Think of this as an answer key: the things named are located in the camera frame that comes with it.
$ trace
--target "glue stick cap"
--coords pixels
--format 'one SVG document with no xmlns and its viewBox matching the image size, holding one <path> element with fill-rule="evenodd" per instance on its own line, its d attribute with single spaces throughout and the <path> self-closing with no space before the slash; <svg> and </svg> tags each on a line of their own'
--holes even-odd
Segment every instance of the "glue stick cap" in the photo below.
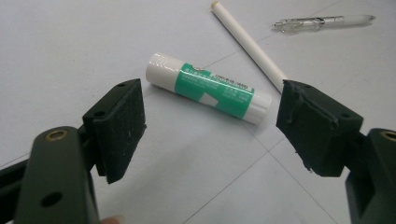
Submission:
<svg viewBox="0 0 396 224">
<path fill-rule="evenodd" d="M 250 123 L 259 124 L 270 109 L 271 103 L 271 94 L 255 90 L 250 105 L 247 108 L 247 113 L 242 119 Z"/>
<path fill-rule="evenodd" d="M 146 80 L 156 86 L 175 92 L 178 73 L 184 62 L 162 53 L 151 56 L 146 69 Z"/>
</svg>

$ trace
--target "screw hole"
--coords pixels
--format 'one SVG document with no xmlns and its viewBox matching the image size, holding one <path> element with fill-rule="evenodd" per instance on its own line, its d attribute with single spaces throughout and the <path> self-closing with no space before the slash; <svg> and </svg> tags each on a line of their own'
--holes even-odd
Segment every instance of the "screw hole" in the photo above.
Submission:
<svg viewBox="0 0 396 224">
<path fill-rule="evenodd" d="M 350 115 L 343 113 L 341 114 L 341 117 L 343 117 L 344 119 L 349 119 Z"/>
<path fill-rule="evenodd" d="M 41 206 L 51 207 L 58 203 L 62 199 L 63 195 L 61 192 L 53 192 L 41 200 Z"/>
<path fill-rule="evenodd" d="M 105 114 L 105 112 L 99 111 L 99 112 L 96 112 L 94 115 L 95 115 L 96 117 L 102 117 L 104 114 Z"/>
<path fill-rule="evenodd" d="M 67 136 L 67 130 L 56 130 L 46 135 L 47 141 L 57 141 Z"/>
<path fill-rule="evenodd" d="M 388 138 L 388 140 L 396 142 L 396 133 L 393 132 L 382 132 L 382 136 Z"/>
</svg>

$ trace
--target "pen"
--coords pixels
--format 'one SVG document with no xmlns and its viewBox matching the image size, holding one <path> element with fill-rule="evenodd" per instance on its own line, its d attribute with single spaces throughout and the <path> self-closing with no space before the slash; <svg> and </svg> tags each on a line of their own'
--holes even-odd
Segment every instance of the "pen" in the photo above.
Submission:
<svg viewBox="0 0 396 224">
<path fill-rule="evenodd" d="M 253 61 L 260 67 L 265 75 L 271 80 L 276 88 L 283 91 L 283 80 L 288 79 L 280 68 L 262 50 L 245 29 L 233 18 L 230 12 L 218 1 L 212 3 L 212 11 L 221 23 L 235 37 Z"/>
<path fill-rule="evenodd" d="M 285 33 L 294 33 L 307 30 L 316 31 L 324 27 L 364 25 L 373 19 L 375 17 L 370 15 L 285 19 L 276 22 L 273 27 Z"/>
</svg>

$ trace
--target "white table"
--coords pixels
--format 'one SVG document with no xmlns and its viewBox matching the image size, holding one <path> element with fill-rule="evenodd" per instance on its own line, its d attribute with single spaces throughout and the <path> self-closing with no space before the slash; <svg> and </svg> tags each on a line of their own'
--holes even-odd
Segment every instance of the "white table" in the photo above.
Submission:
<svg viewBox="0 0 396 224">
<path fill-rule="evenodd" d="M 392 0 L 223 0 L 290 79 L 396 129 Z M 148 128 L 125 177 L 92 170 L 101 217 L 127 223 L 348 223 L 340 178 L 309 173 L 275 126 L 280 94 L 210 10 L 211 1 L 0 2 L 0 168 L 47 129 L 79 127 L 114 85 L 141 78 Z M 371 14 L 371 25 L 284 35 L 280 19 Z M 151 86 L 162 52 L 271 93 L 260 125 Z"/>
</svg>

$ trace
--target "white glue stick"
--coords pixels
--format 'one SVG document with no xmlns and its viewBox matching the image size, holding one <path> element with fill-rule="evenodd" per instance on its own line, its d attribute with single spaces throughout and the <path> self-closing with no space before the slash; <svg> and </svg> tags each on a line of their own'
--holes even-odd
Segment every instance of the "white glue stick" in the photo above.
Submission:
<svg viewBox="0 0 396 224">
<path fill-rule="evenodd" d="M 146 79 L 254 124 L 262 121 L 272 101 L 270 94 L 161 53 L 151 57 Z"/>
</svg>

